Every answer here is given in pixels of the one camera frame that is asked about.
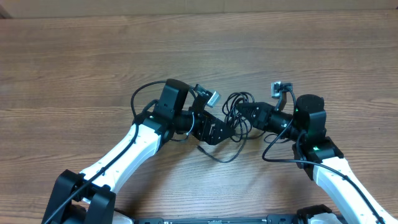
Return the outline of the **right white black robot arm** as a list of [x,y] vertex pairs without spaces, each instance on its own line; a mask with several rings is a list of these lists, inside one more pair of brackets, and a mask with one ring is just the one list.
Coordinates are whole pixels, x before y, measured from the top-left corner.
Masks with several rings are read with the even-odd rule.
[[291,162],[326,192],[347,223],[397,223],[366,190],[342,151],[326,135],[322,97],[298,97],[293,114],[264,102],[241,103],[237,109],[253,127],[294,142]]

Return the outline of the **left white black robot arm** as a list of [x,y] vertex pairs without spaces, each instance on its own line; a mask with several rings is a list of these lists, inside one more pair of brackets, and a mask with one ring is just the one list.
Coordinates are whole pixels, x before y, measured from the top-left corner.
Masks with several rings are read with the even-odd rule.
[[209,145],[234,136],[234,128],[205,111],[218,101],[216,91],[175,79],[161,84],[160,98],[133,114],[128,133],[112,150],[78,174],[65,170],[59,175],[43,223],[133,223],[115,210],[116,195],[174,134],[194,136]]

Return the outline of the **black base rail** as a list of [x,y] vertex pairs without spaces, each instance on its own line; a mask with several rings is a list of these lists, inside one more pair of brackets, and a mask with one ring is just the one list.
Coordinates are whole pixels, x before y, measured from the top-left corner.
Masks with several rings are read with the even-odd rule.
[[298,224],[296,215],[273,214],[265,217],[233,217],[233,218],[136,218],[133,224]]

